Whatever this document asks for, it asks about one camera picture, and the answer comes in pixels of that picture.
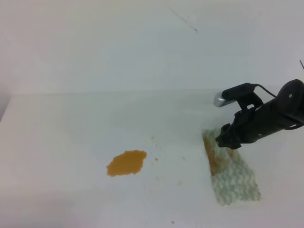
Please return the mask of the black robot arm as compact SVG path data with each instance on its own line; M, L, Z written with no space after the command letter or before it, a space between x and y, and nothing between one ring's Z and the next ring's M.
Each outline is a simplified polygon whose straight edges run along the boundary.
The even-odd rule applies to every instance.
M274 98L264 103L254 92L256 84L244 83L219 92L214 105L223 107L237 102L241 108L233 123L221 127L216 138L219 147L238 149L243 144L281 130L294 130L304 124L304 84L295 79L286 83Z

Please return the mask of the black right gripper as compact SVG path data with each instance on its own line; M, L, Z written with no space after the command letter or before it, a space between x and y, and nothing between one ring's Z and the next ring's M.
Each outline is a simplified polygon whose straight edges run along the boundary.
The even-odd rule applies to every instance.
M235 113L233 123L221 128L216 143L220 148L236 150L241 144L254 143L278 131L297 128L299 121L280 112L278 99L274 98L257 109L250 108Z

